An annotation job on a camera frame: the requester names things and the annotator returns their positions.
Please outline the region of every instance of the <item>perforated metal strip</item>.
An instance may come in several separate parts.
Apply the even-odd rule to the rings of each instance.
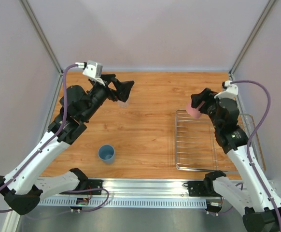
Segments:
[[[77,197],[49,197],[39,203],[42,206],[80,206],[76,204]],[[95,207],[100,205],[104,198],[93,197],[88,205],[81,207]],[[114,198],[108,200],[106,207],[131,208],[206,208],[206,199],[140,199],[140,198]]]

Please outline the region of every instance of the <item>white panel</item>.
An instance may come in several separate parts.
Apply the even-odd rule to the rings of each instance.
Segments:
[[[0,0],[0,175],[35,146],[58,74],[18,1]],[[0,195],[0,209],[7,209]],[[6,214],[0,214],[0,231]]]
[[[60,64],[229,71],[267,0],[29,0]]]
[[[235,79],[261,82],[271,93],[271,110],[259,135],[267,176],[275,181],[281,196],[281,0],[277,1],[236,70]],[[258,122],[265,110],[265,94],[248,84],[240,84],[239,92],[245,111]]]

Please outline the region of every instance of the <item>wood surface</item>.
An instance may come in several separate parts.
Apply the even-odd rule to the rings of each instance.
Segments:
[[[116,72],[120,81],[134,80],[129,106],[106,100],[92,116],[87,130],[45,170],[57,176],[71,168],[88,177],[202,179],[203,172],[179,171],[175,165],[175,114],[184,109],[192,93],[205,87],[221,91],[227,73],[218,72]],[[68,73],[68,86],[91,84],[81,72]],[[56,106],[54,117],[60,109]],[[111,144],[113,164],[98,158],[98,148]]]

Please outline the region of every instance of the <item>pink object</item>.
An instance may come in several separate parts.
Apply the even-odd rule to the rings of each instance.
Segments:
[[[198,110],[205,102],[201,103],[197,109],[191,107],[192,100],[185,107],[186,112],[193,118],[200,118],[202,113]]]

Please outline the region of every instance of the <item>gray floor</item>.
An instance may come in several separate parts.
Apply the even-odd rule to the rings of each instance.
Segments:
[[[39,206],[35,218],[66,211]],[[83,214],[65,214],[47,220],[21,217],[17,232],[246,232],[241,216],[231,211],[213,217],[199,209],[102,208]]]

